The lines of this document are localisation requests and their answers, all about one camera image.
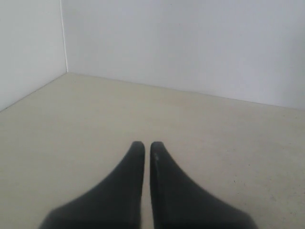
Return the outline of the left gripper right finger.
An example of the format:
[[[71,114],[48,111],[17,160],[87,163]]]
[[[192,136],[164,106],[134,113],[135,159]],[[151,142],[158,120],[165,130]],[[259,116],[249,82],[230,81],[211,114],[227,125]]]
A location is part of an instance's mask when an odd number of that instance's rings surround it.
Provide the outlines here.
[[[197,185],[162,142],[150,148],[150,192],[156,229],[257,228],[250,215]]]

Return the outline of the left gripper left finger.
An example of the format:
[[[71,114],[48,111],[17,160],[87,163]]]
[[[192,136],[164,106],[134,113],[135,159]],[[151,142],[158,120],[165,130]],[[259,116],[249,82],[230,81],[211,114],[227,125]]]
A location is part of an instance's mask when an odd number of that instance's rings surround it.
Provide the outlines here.
[[[139,229],[145,147],[132,142],[116,168],[94,188],[52,210],[41,229]]]

